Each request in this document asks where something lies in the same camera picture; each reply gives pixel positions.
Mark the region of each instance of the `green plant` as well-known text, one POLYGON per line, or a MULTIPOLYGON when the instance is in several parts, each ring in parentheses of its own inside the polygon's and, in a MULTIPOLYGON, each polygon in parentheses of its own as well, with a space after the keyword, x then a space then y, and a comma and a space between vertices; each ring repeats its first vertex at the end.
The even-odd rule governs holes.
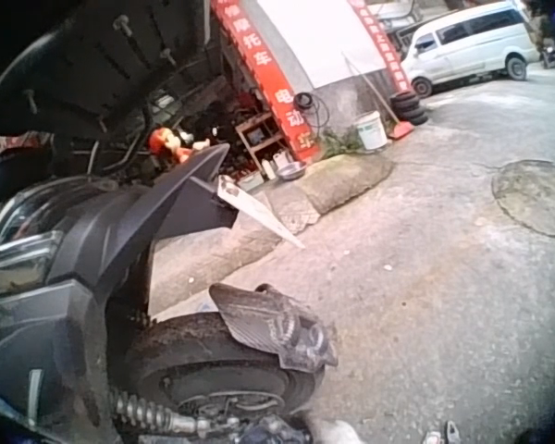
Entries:
POLYGON ((349 127, 339 136, 331 128, 326 128, 319 137, 323 147, 322 160, 340 154, 353 154, 363 150, 362 141, 355 127, 349 127))

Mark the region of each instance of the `manhole cover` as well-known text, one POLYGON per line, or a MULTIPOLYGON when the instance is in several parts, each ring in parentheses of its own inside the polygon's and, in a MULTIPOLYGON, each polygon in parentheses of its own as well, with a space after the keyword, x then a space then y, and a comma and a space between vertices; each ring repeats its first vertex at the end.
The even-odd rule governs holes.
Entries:
POLYGON ((555 164, 540 160, 508 164, 493 178, 491 187, 508 216, 555 237, 555 164))

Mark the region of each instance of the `broom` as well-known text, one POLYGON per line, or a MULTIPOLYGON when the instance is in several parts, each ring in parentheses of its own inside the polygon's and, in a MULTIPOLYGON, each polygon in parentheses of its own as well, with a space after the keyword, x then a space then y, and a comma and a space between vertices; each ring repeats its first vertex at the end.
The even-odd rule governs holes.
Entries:
POLYGON ((384 108, 387 110, 388 114, 390 115, 390 118, 392 118, 395 121, 395 126, 392 129, 392 132, 390 132, 389 134, 387 134, 393 141, 397 141, 398 139, 402 139, 403 137, 405 137, 407 134, 411 133, 414 130, 414 126, 409 123, 409 122, 405 122, 405 121, 400 121, 399 118, 395 115, 395 113, 393 112, 392 109, 390 109, 389 103, 385 100, 385 98, 382 96, 382 94, 378 91, 378 89, 376 88, 375 84, 370 81, 370 79, 368 79, 366 77, 365 74, 362 73, 362 71, 360 71, 360 69, 358 69, 353 63, 352 61, 345 56, 345 54, 341 53, 341 55, 343 56, 343 58, 345 58, 345 61, 353 68, 357 71, 358 74, 360 74, 362 76, 362 78, 364 79, 364 81, 367 83, 367 85, 370 87, 370 89, 372 90, 372 92, 376 95, 376 97, 378 98, 378 102, 380 102, 384 108))

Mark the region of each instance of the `red banner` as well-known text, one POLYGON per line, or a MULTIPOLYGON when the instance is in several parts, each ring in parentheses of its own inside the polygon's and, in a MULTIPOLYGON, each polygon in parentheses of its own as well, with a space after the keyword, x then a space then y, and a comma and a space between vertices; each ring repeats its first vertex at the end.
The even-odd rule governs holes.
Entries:
POLYGON ((407 80, 407 75, 403 68, 401 68, 399 55, 395 47, 390 43, 389 37, 385 33, 380 21, 370 14, 364 0, 348 0, 348 3, 366 28, 366 31, 370 34, 370 37, 372 37, 376 49, 387 65, 387 71, 395 83, 397 92, 410 91, 412 89, 411 83, 407 80))
POLYGON ((290 83, 239 0, 212 0, 212 8, 253 74, 292 151, 300 160, 318 153, 310 127, 294 109, 290 83))

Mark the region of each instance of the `white bucket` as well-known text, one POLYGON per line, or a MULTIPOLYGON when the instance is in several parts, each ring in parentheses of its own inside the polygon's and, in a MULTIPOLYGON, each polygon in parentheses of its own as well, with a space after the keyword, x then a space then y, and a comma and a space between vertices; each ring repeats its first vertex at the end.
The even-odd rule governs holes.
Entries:
POLYGON ((378 111, 372 111, 355 120, 355 128, 358 129, 360 139, 366 151, 374 151, 382 148, 388 142, 385 127, 380 119, 378 111))

